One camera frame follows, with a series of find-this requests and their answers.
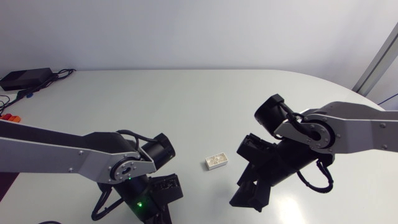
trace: white wall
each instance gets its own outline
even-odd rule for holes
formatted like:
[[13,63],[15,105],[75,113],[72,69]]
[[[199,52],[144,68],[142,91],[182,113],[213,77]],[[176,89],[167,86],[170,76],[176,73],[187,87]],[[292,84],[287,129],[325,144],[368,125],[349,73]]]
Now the white wall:
[[398,21],[397,8],[396,0],[2,0],[0,74],[272,68],[351,88]]

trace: black power adapter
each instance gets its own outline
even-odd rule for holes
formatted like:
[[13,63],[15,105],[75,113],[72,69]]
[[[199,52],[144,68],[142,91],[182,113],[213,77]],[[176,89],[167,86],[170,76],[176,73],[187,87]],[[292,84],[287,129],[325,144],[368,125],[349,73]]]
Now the black power adapter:
[[0,86],[5,91],[28,89],[40,86],[52,75],[53,73],[50,68],[10,72],[0,80]]

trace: white tabletop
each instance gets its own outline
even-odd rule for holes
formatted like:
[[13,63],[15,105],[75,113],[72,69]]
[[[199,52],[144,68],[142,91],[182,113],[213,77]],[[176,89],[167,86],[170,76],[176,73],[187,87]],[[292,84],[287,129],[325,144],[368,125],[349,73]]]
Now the white tabletop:
[[[356,93],[319,78],[277,70],[135,70],[76,72],[7,110],[22,123],[84,135],[130,129],[171,140],[177,156],[153,176],[176,173],[184,197],[169,204],[173,223],[397,223],[398,154],[366,151],[336,155],[334,189],[319,194],[296,175],[271,189],[262,213],[229,200],[247,162],[236,150],[249,133],[274,142],[254,112],[278,93],[294,110],[331,101],[378,108]],[[226,166],[208,171],[205,157],[225,152]],[[310,164],[303,175],[314,185],[326,178]],[[78,174],[20,174],[0,203],[0,223],[139,223],[126,204],[91,220],[100,196]],[[109,203],[117,200],[116,192]]]

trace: cable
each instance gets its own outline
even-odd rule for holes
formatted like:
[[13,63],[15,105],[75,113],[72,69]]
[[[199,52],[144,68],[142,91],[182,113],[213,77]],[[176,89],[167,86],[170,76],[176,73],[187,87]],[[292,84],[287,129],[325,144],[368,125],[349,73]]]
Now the cable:
[[279,103],[279,106],[286,112],[286,118],[287,120],[289,120],[289,122],[292,124],[292,126],[300,133],[315,139],[316,136],[314,136],[314,134],[311,132],[311,130],[309,130],[308,128],[306,128],[305,126],[303,126],[303,124],[299,123],[297,121],[296,116],[299,116],[301,118],[303,118],[303,116],[299,113],[294,113],[285,103]]
[[132,132],[130,130],[123,129],[123,130],[117,131],[117,133],[119,133],[119,134],[127,134],[127,135],[135,137],[135,139],[136,139],[136,150],[138,150],[138,147],[139,147],[138,139],[144,140],[146,142],[158,142],[158,140],[156,140],[156,139],[151,139],[151,138],[144,137],[144,136],[142,136],[140,134],[137,134],[137,133],[134,133],[134,132]]
[[[6,95],[0,95],[0,96],[5,96],[7,97],[8,101],[7,103],[5,103],[4,105],[0,106],[0,116],[2,115],[2,113],[4,112],[4,110],[8,107],[10,107],[11,105],[13,105],[14,103],[18,102],[19,100],[23,99],[25,96],[33,94],[37,91],[40,91],[44,88],[49,87],[53,82],[59,81],[59,80],[63,80],[66,77],[69,77],[74,71],[76,71],[75,69],[62,69],[61,71],[57,72],[57,73],[53,73],[52,76],[50,76],[49,79],[47,79],[46,81],[44,81],[42,84],[40,84],[39,86],[36,87],[32,87],[32,88],[28,88],[26,90],[21,90],[18,91],[17,97],[15,100],[10,102],[10,98]],[[60,77],[60,74],[63,73],[67,73],[66,75]]]
[[98,202],[95,205],[93,212],[91,213],[91,219],[92,220],[97,221],[97,220],[102,219],[103,217],[105,217],[105,215],[107,215],[109,212],[111,212],[117,206],[119,206],[121,203],[124,202],[123,199],[121,198],[121,199],[115,201],[108,208],[105,207],[102,212],[98,213],[98,211],[101,209],[101,207],[105,204],[105,202],[108,199],[108,197],[111,195],[111,192],[112,192],[112,187],[111,186],[109,186],[106,190],[102,191],[102,194],[99,197]]
[[391,100],[392,98],[394,98],[394,97],[396,97],[396,96],[398,96],[398,93],[395,94],[394,96],[390,96],[389,98],[387,98],[386,100],[384,100],[383,102],[381,102],[381,103],[379,103],[379,104],[377,104],[377,105],[381,105],[382,103],[385,103],[386,101]]
[[323,163],[319,160],[317,160],[317,167],[321,170],[322,174],[325,175],[325,177],[328,179],[329,186],[324,188],[314,187],[307,180],[305,180],[304,176],[301,174],[300,171],[297,171],[297,175],[300,178],[300,180],[310,189],[318,193],[328,193],[333,189],[333,178],[331,177],[328,168],[326,168],[326,166],[324,166]]

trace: red object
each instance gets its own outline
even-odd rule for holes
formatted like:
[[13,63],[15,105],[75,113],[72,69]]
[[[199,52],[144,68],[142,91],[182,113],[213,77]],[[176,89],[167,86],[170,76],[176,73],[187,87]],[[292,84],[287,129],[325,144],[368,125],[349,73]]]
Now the red object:
[[12,116],[11,114],[6,114],[6,115],[1,116],[1,119],[8,120],[8,119],[10,119],[11,116]]

